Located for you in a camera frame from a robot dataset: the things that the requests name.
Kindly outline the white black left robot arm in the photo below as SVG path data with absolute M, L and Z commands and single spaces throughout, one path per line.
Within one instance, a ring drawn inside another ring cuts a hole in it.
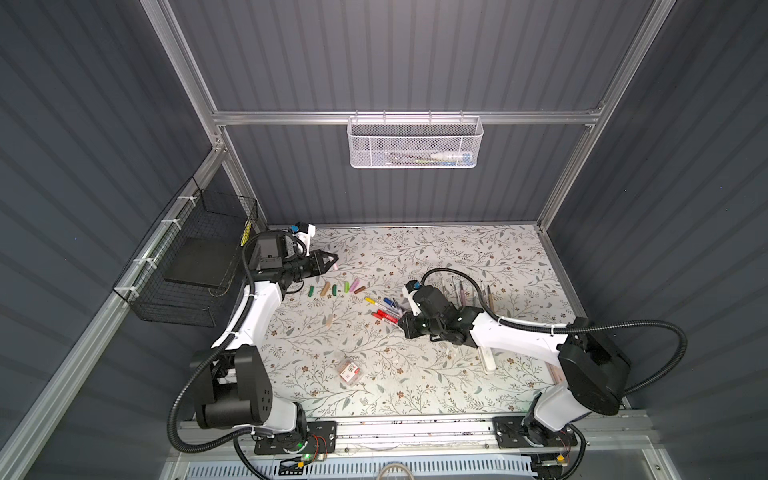
M 245 277 L 225 332 L 213 343 L 222 352 L 192 382 L 189 393 L 203 429 L 255 427 L 270 435 L 294 433 L 305 422 L 299 404 L 278 397 L 261 349 L 267 327 L 295 283 L 327 273 L 338 256 L 312 250 L 315 226 L 255 235 L 241 250 Z

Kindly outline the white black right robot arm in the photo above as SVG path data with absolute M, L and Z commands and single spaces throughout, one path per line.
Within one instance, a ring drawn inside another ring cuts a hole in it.
M 456 275 L 469 283 L 478 304 L 457 306 L 428 283 L 436 273 Z M 449 267 L 435 268 L 408 281 L 402 295 L 409 307 L 395 324 L 407 339 L 427 337 L 471 347 L 490 369 L 496 352 L 509 352 L 560 369 L 561 377 L 534 395 L 519 431 L 533 446 L 545 446 L 563 430 L 591 414 L 613 416 L 622 397 L 630 361 L 604 332 L 585 318 L 544 326 L 497 314 L 481 286 L 469 275 Z

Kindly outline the brown capped marker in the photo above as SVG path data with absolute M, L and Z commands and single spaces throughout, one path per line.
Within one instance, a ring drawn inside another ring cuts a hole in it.
M 485 288 L 486 288 L 486 299 L 487 299 L 489 311 L 495 314 L 494 300 L 493 300 L 491 288 L 489 285 L 486 285 Z

